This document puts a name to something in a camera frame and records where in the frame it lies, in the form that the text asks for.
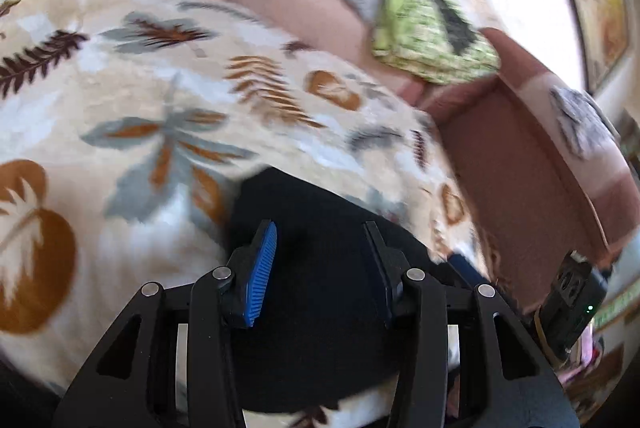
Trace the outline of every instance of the wall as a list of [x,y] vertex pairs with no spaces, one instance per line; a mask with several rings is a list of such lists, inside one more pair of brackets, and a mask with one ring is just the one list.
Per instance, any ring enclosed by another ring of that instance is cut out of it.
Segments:
[[610,80],[596,95],[598,106],[615,123],[623,110],[640,122],[640,0],[626,0],[629,47],[611,72]]

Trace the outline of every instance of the fern leaf print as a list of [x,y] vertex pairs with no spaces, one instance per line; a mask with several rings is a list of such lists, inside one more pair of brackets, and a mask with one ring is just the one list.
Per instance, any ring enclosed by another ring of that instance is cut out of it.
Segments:
[[2,4],[0,4],[0,16],[4,16],[5,14],[9,14],[9,11],[11,11],[11,8],[18,4],[18,2],[20,2],[19,0],[5,0],[4,2],[2,2]]
[[426,143],[425,143],[424,137],[422,136],[422,134],[418,130],[412,130],[411,132],[414,135],[414,159],[415,159],[415,163],[424,172],[424,167],[427,164]]
[[[121,53],[142,54],[218,36],[218,33],[197,27],[190,18],[158,20],[146,13],[131,12],[124,18],[124,23],[124,27],[101,33],[109,40],[124,42],[116,46]],[[206,56],[195,45],[191,49],[198,58]]]
[[240,103],[250,104],[265,126],[276,121],[291,126],[303,124],[324,128],[290,93],[287,82],[282,79],[279,63],[265,56],[236,56],[230,61],[226,79],[236,82],[233,92],[242,94]]
[[13,87],[14,94],[22,88],[24,81],[32,84],[36,74],[40,71],[43,78],[47,77],[49,67],[56,67],[62,58],[71,58],[72,53],[80,48],[80,44],[89,37],[80,33],[56,31],[47,40],[32,49],[23,49],[11,58],[2,58],[0,63],[0,92],[5,99]]
[[298,51],[314,51],[315,49],[303,41],[295,40],[293,42],[285,43],[282,46],[282,50],[287,58],[295,58]]

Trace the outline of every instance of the blanket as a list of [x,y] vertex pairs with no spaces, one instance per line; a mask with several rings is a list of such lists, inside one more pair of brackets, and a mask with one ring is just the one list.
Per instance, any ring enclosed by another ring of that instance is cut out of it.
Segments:
[[[0,18],[4,357],[63,393],[142,284],[225,262],[238,183],[265,166],[487,274],[428,116],[331,54],[287,54],[295,42],[221,0],[22,0]],[[322,424],[361,426],[393,390],[310,407]]]

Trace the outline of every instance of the pink sofa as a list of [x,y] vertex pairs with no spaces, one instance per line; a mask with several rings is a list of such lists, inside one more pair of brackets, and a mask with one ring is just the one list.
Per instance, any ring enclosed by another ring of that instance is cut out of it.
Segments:
[[482,32],[498,75],[447,87],[424,109],[494,241],[496,278],[528,311],[567,252],[609,267],[640,225],[640,196],[613,139],[588,161],[568,151],[549,94],[563,82],[506,34]]
[[[423,93],[411,74],[373,58],[370,30],[343,0],[231,1],[359,66],[411,104]],[[499,75],[430,87],[423,108],[439,125],[477,223],[493,239],[488,266],[530,310],[568,251],[610,265],[640,224],[640,198],[613,141],[591,162],[567,151],[548,94],[562,82],[505,34],[484,33],[500,54]]]

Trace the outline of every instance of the gray leaf print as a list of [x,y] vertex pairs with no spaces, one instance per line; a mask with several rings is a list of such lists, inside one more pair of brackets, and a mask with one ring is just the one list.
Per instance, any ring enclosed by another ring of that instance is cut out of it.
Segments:
[[[101,33],[107,39],[126,42],[115,48],[121,53],[142,54],[218,36],[218,33],[197,27],[191,18],[158,20],[150,14],[131,12],[124,17],[124,23],[124,27]],[[204,56],[202,50],[196,54]]]
[[188,9],[210,9],[214,11],[220,11],[226,13],[228,15],[234,16],[240,20],[246,20],[249,22],[259,23],[264,27],[268,27],[262,20],[256,18],[255,16],[251,16],[249,14],[245,14],[233,7],[229,7],[228,5],[223,4],[211,4],[207,2],[180,2],[178,4],[178,9],[181,11],[186,11]]
[[182,112],[172,112],[166,120],[168,128],[179,128],[189,132],[209,132],[226,123],[226,114],[205,110],[204,108],[189,108]]
[[198,166],[192,170],[190,189],[191,221],[211,238],[218,238],[220,225],[235,200],[237,184],[221,173]]
[[173,132],[180,152],[190,159],[210,164],[231,164],[234,160],[251,159],[254,152],[230,144],[207,141],[183,132]]
[[167,204],[179,183],[190,180],[191,164],[164,143],[145,161],[126,171],[116,184],[105,217],[122,217],[127,222],[146,222]]
[[389,222],[402,227],[409,225],[409,207],[406,203],[385,199],[385,196],[375,188],[369,188],[364,201],[351,195],[346,195],[344,198],[361,208],[385,217]]
[[423,132],[431,135],[435,130],[438,129],[435,122],[433,121],[433,118],[423,110],[416,110],[414,112],[414,115],[416,121],[420,123],[420,127],[422,128]]
[[388,126],[369,126],[353,132],[348,138],[348,145],[351,153],[355,154],[371,148],[391,148],[402,140],[399,130]]
[[103,122],[80,139],[91,146],[126,150],[148,141],[160,128],[158,122],[149,119],[123,118]]

